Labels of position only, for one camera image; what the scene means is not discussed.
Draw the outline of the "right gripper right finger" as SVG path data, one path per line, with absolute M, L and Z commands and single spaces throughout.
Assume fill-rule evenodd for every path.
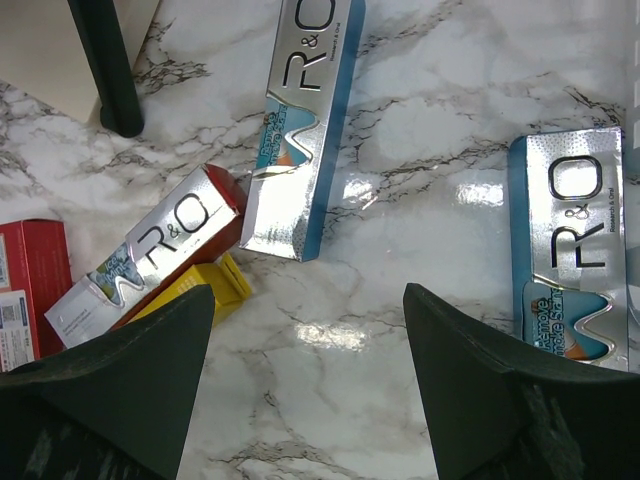
M 403 296 L 442 479 L 635 479 L 639 378 L 564 359 L 423 286 Z

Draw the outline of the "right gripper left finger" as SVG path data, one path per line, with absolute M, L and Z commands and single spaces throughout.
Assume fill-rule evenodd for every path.
M 4 479 L 174 479 L 215 298 L 150 315 L 1 376 Z

